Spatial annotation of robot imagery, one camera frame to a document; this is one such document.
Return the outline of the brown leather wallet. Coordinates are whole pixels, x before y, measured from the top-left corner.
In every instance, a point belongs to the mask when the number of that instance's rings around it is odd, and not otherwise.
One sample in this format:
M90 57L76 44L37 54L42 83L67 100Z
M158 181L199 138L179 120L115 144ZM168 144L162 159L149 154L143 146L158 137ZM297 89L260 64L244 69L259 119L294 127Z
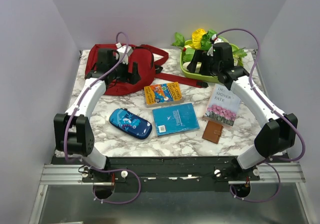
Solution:
M218 144L220 137L222 135L222 130L223 130L223 125L213 121L208 121L206 128L204 130L204 133L202 135L202 138L207 141Z

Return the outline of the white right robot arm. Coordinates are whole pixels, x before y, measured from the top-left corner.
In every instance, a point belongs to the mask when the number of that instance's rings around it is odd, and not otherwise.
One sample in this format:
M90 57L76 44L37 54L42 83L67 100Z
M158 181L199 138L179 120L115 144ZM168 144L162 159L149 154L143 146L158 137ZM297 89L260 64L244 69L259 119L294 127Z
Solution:
M233 159L230 175L234 179L243 179L249 168L294 145L297 117L277 108L254 84L247 70L234 64L229 43L215 43L208 51L196 50L187 69L195 72L198 63L200 73L216 76L249 108L261 127L254 145Z

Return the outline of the red student backpack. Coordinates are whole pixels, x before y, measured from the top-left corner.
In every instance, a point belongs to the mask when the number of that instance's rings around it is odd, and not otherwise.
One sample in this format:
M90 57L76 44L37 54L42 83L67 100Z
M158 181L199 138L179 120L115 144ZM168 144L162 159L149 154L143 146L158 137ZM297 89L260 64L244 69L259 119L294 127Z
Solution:
M110 83L110 75L107 76L109 81L106 82L105 95L124 96L142 90L145 86L151 85L155 78L171 82L178 82L196 88L207 88L209 85L200 80L180 77L177 75L162 73L162 65L168 60L169 54L154 46L143 44L141 46L131 45L133 53L128 58L128 70L132 72L132 63L138 63L138 73L140 81L136 84L113 81ZM96 44L89 52L86 68L85 79L94 77L98 78L109 70L109 64L116 64L117 59L107 54L107 50L116 50L115 44Z

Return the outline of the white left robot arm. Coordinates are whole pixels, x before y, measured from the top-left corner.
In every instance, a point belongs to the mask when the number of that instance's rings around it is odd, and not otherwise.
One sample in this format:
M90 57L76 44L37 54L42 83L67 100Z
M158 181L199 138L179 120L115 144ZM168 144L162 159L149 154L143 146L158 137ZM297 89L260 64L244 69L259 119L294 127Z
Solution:
M82 159L101 182L110 178L107 156L95 148L90 118L108 86L119 79L128 83L138 80L129 72L129 57L133 49L120 43L117 48L100 48L97 61L85 76L85 83L72 106L53 119L56 149L64 153L66 161Z

